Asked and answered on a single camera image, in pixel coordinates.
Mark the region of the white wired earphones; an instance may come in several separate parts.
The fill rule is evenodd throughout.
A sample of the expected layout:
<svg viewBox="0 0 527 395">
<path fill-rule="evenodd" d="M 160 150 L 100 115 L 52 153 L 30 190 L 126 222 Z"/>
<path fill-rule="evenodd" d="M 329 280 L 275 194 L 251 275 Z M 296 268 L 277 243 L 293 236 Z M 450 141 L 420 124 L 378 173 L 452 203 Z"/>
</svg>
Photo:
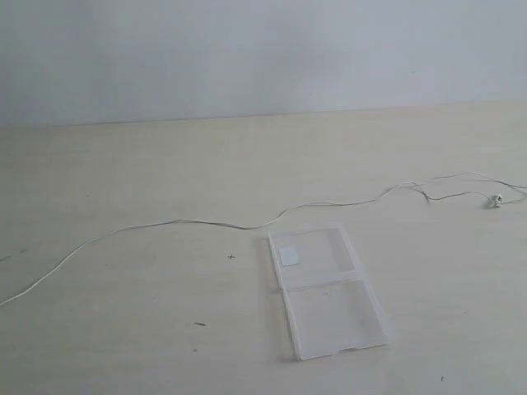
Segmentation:
<svg viewBox="0 0 527 395">
<path fill-rule="evenodd" d="M 469 191 L 463 191 L 463 192 L 458 192 L 458 193 L 446 194 L 446 195 L 442 195 L 439 197 L 433 197 L 432 195 L 427 193 L 424 189 L 424 187 L 428 184 L 433 184 L 438 181 L 447 180 L 447 179 L 455 179 L 455 178 L 464 177 L 464 176 L 473 176 L 477 179 L 477 181 L 502 185 L 514 191 L 515 193 L 521 194 L 523 196 L 526 194 L 526 187 L 524 185 L 511 184 L 504 180 L 495 179 L 495 178 L 486 176 L 485 174 L 481 174 L 478 172 L 461 172 L 457 174 L 436 176 L 436 177 L 426 179 L 423 181 L 419 181 L 419 182 L 403 181 L 399 184 L 395 184 L 393 186 L 386 188 L 382 193 L 374 197 L 367 198 L 366 200 L 361 200 L 361 201 L 353 201 L 353 202 L 318 201 L 318 202 L 306 202 L 306 203 L 298 204 L 298 205 L 287 207 L 283 209 L 274 218 L 262 224 L 258 224 L 258 225 L 237 225 L 237 224 L 233 224 L 229 222 L 206 221 L 203 219 L 191 219 L 191 218 L 175 218 L 175 219 L 170 219 L 166 221 L 151 222 L 151 223 L 146 223 L 146 224 L 128 225 L 120 229 L 112 230 L 104 235 L 101 235 L 94 239 L 89 239 L 79 244 L 73 250 L 71 250 L 65 256 L 63 256 L 59 261 L 57 261 L 57 263 L 53 267 L 51 267 L 47 272 L 45 272 L 41 276 L 37 277 L 34 281 L 32 281 L 28 286 L 21 289 L 16 294 L 6 298 L 5 300 L 2 300 L 1 306 L 4 307 L 8 304 L 11 304 L 19 300 L 20 298 L 26 296 L 27 294 L 31 293 L 37 286 L 39 286 L 42 282 L 46 281 L 55 272 L 57 272 L 60 268 L 62 268 L 64 264 L 66 264 L 69 260 L 71 260 L 75 255 L 80 253 L 86 247 L 99 243 L 100 241 L 104 239 L 108 239 L 109 237 L 121 234 L 123 232 L 129 232 L 129 231 L 135 231 L 135 230 L 147 230 L 147 229 L 156 228 L 156 227 L 179 225 L 179 224 L 207 225 L 207 226 L 221 227 L 221 228 L 240 230 L 240 231 L 262 230 L 262 229 L 268 228 L 271 225 L 278 223 L 279 221 L 281 221 L 284 217 L 286 217 L 293 211 L 308 209 L 312 207 L 323 207 L 323 208 L 326 208 L 326 207 L 358 207 L 358 206 L 370 205 L 370 204 L 374 204 L 380 200 L 385 199 L 391 193 L 394 193 L 395 191 L 400 190 L 400 189 L 409 189 L 416 193 L 419 193 L 421 196 L 425 198 L 426 202 L 428 203 L 441 202 L 441 201 L 452 199 L 452 198 L 461 198 L 461 197 L 470 196 L 470 195 L 478 195 L 484 198 L 485 203 L 483 207 L 486 209 L 497 209 L 497 208 L 503 207 L 506 204 L 518 204 L 520 202 L 523 202 L 526 199 L 525 197 L 522 197 L 522 198 L 518 198 L 515 200 L 507 200 L 503 197 L 501 193 L 495 193 L 493 195 L 489 195 L 489 194 L 486 194 L 478 190 L 469 190 Z"/>
</svg>

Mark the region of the clear plastic storage case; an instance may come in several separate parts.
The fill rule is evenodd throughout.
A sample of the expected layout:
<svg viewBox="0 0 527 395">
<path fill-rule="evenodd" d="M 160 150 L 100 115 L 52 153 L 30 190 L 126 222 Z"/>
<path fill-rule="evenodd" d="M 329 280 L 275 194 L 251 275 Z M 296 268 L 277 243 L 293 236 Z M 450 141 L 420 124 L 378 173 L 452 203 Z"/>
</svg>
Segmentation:
<svg viewBox="0 0 527 395">
<path fill-rule="evenodd" d="M 298 360 L 390 344 L 394 332 L 342 225 L 268 233 Z"/>
</svg>

